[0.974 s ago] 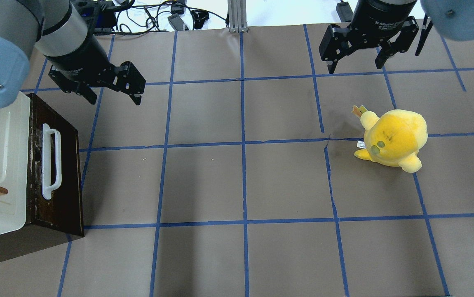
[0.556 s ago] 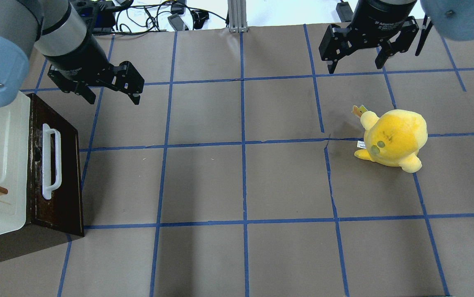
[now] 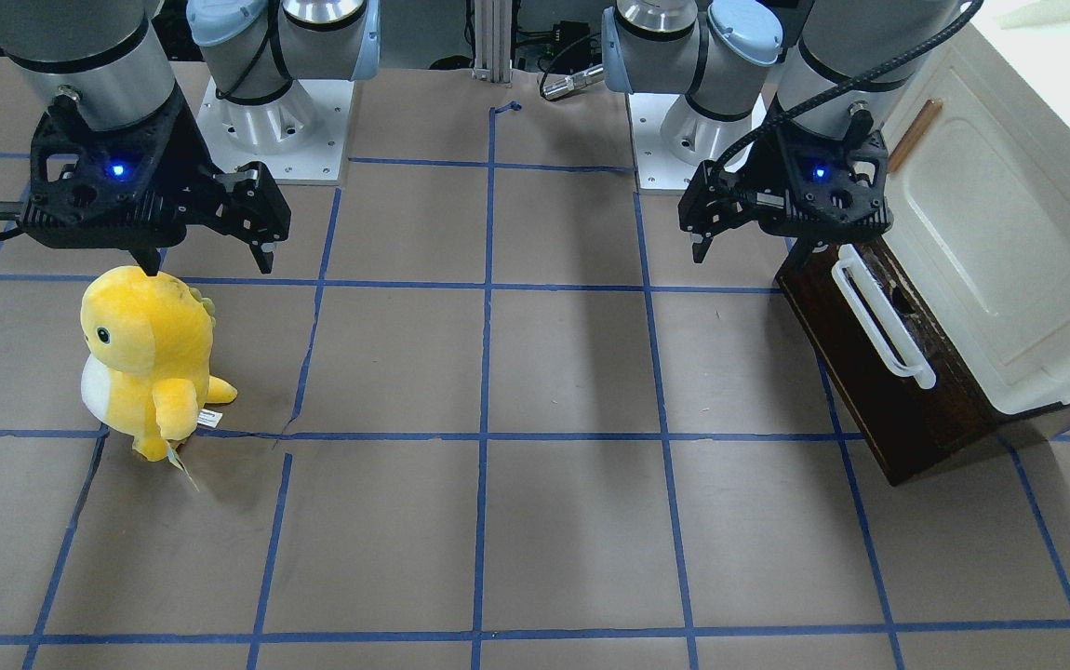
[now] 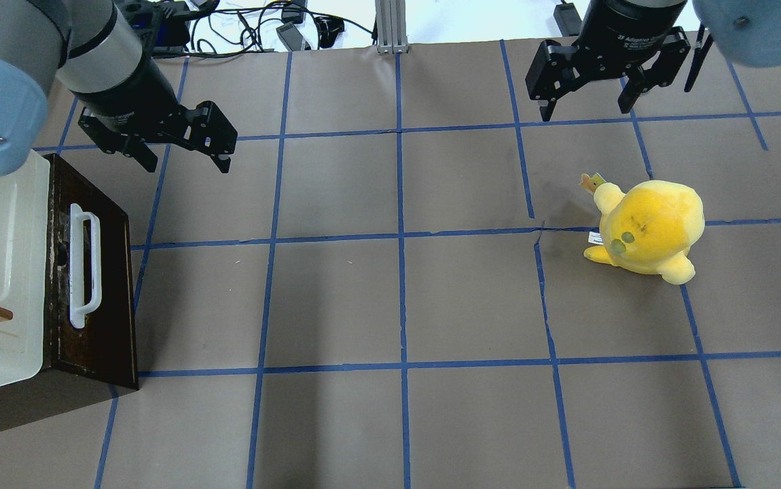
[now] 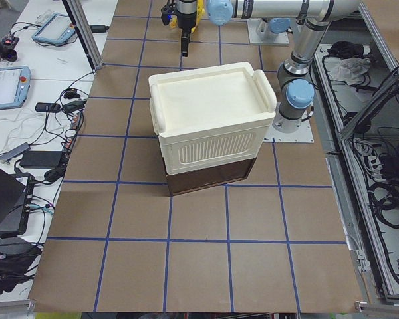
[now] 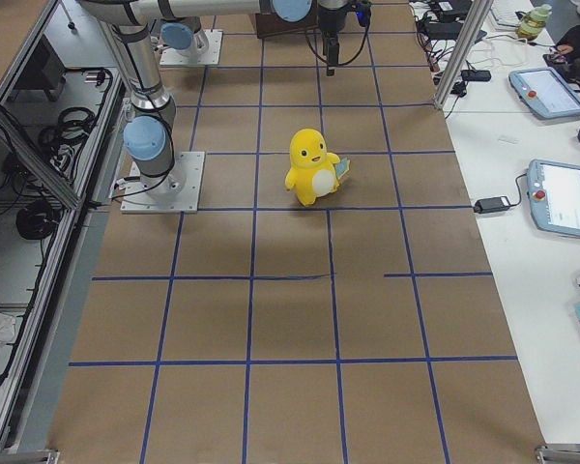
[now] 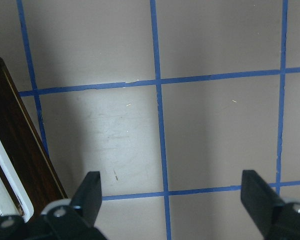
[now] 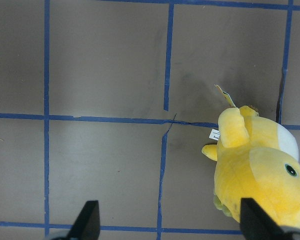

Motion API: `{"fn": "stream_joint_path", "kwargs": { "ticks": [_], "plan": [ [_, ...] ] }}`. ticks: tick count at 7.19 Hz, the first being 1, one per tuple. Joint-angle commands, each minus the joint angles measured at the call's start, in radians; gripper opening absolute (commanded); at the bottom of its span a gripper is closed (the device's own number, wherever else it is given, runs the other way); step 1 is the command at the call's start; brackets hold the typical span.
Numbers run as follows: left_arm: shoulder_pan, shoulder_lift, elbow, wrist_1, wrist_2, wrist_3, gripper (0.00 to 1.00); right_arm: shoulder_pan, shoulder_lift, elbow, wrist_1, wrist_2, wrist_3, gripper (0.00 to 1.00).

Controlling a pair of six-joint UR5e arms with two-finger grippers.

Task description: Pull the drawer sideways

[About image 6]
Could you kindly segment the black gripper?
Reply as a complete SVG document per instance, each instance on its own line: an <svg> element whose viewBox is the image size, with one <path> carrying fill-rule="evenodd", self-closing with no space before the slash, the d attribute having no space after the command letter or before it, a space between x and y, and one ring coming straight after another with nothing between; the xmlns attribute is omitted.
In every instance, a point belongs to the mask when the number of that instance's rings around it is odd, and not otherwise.
<svg viewBox="0 0 580 464"><path fill-rule="evenodd" d="M322 35L323 53L327 65L339 64L338 34L344 28L349 2L346 0L318 0L317 24ZM334 76L334 68L326 67L326 76Z"/></svg>

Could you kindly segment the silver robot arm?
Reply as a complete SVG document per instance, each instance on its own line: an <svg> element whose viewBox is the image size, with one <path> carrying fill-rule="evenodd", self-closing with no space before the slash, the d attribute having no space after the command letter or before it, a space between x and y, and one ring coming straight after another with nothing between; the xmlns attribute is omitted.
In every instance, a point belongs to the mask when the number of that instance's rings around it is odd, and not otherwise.
<svg viewBox="0 0 580 464"><path fill-rule="evenodd" d="M101 25L117 65L131 88L131 102L143 113L160 114L175 102L163 86L159 64L154 57L148 23L160 20L169 26L184 26L175 40L164 42L180 49L193 48L195 40L202 39L200 18L206 15L276 15L281 20L296 23L305 19L310 1L84 1L82 7Z"/></svg>
<svg viewBox="0 0 580 464"><path fill-rule="evenodd" d="M209 39L202 29L199 16L163 19L159 39L165 46L183 55L200 55L209 49Z"/></svg>

